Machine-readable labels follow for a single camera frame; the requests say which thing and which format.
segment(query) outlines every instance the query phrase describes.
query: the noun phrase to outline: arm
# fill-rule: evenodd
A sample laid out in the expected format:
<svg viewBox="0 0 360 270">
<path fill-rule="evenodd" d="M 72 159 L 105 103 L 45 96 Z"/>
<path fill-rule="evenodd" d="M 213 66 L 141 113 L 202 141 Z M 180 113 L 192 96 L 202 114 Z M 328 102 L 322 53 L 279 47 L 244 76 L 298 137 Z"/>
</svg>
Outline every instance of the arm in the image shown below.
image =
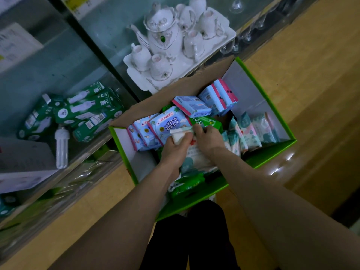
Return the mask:
<svg viewBox="0 0 360 270">
<path fill-rule="evenodd" d="M 160 164 L 49 269 L 139 269 L 160 204 L 192 139 L 187 134 L 175 146 L 168 138 Z"/>
<path fill-rule="evenodd" d="M 360 269 L 357 235 L 228 151 L 215 128 L 194 129 L 281 269 Z"/>
</svg>

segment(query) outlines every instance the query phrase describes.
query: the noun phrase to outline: person's left arm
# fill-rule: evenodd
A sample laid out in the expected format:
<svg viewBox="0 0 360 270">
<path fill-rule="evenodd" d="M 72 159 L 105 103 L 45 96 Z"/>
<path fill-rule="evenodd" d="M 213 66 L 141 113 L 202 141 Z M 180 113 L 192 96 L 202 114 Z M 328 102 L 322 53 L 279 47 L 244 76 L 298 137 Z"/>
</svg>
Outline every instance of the person's left arm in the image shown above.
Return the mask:
<svg viewBox="0 0 360 270">
<path fill-rule="evenodd" d="M 138 269 L 165 193 L 179 175 L 192 134 L 169 137 L 160 164 L 49 268 Z"/>
</svg>

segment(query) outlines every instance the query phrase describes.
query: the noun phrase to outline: person's left hand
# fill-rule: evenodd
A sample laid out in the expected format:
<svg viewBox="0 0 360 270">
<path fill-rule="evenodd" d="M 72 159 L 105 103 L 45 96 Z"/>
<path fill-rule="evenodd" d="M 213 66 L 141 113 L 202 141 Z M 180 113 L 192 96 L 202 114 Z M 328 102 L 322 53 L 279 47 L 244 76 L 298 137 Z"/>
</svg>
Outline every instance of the person's left hand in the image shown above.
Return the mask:
<svg viewBox="0 0 360 270">
<path fill-rule="evenodd" d="M 179 145 L 174 144 L 173 138 L 170 136 L 166 140 L 164 149 L 161 153 L 160 163 L 166 163 L 166 165 L 171 165 L 173 168 L 173 173 L 171 178 L 175 180 L 179 176 L 179 168 L 185 160 L 188 147 L 193 140 L 193 134 L 187 132 L 182 138 Z"/>
</svg>

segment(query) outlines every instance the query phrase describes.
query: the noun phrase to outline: hand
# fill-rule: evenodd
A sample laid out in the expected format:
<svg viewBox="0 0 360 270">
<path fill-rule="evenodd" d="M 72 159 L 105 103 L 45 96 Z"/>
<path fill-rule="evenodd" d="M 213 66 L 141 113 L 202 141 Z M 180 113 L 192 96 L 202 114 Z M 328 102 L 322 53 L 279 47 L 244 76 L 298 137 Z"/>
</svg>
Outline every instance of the hand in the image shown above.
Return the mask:
<svg viewBox="0 0 360 270">
<path fill-rule="evenodd" d="M 199 124 L 195 124 L 193 129 L 199 149 L 207 158 L 211 159 L 217 149 L 225 148 L 223 137 L 213 126 L 209 125 L 203 129 Z"/>
<path fill-rule="evenodd" d="M 179 168 L 185 160 L 188 147 L 193 140 L 193 134 L 187 132 L 182 138 L 179 145 L 174 144 L 173 138 L 170 136 L 165 143 L 164 149 L 161 153 L 160 163 L 166 163 L 166 165 L 172 165 L 174 172 L 171 177 L 179 176 Z"/>
</svg>

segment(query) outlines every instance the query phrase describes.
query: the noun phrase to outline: white box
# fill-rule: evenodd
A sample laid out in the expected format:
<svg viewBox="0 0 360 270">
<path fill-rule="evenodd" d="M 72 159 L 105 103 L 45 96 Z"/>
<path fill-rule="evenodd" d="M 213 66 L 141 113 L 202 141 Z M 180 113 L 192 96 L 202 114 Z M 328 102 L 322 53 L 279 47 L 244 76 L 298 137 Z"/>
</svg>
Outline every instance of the white box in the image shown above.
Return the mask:
<svg viewBox="0 0 360 270">
<path fill-rule="evenodd" d="M 0 137 L 0 193 L 33 188 L 55 172 L 48 144 Z"/>
</svg>

